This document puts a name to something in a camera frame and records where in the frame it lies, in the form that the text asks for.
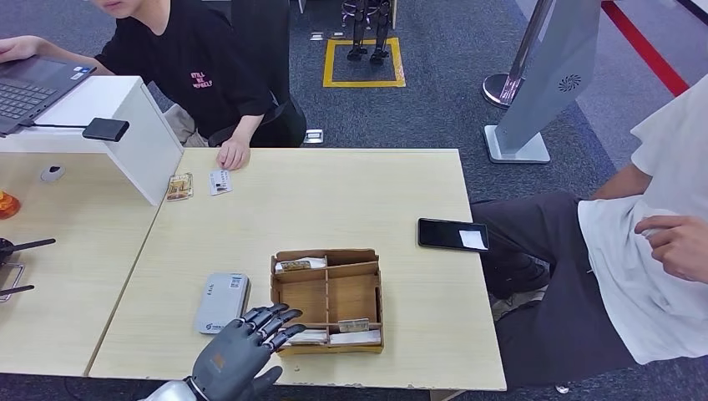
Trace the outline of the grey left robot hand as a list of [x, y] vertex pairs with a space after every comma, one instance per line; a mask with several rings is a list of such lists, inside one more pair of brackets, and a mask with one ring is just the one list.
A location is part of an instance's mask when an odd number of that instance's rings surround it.
[[285, 303], [254, 307], [229, 322], [201, 351], [185, 380], [197, 400], [253, 400], [275, 384], [280, 366], [264, 366], [282, 345], [306, 330], [284, 327], [302, 311]]

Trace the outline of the person's left hand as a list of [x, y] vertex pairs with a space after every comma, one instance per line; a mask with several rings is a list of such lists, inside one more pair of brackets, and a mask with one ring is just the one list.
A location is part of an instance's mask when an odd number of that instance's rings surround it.
[[250, 161], [250, 143], [242, 138], [230, 138], [223, 142], [216, 157], [218, 166], [224, 170], [238, 170]]
[[635, 226], [636, 234], [652, 231], [652, 257], [665, 272], [690, 282], [707, 283], [707, 222], [696, 216], [650, 216]]

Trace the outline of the person's right hand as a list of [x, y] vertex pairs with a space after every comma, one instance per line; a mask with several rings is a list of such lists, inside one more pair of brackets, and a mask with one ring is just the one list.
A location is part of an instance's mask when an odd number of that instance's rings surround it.
[[24, 35], [0, 40], [0, 63], [24, 60], [38, 51], [43, 40], [36, 36]]

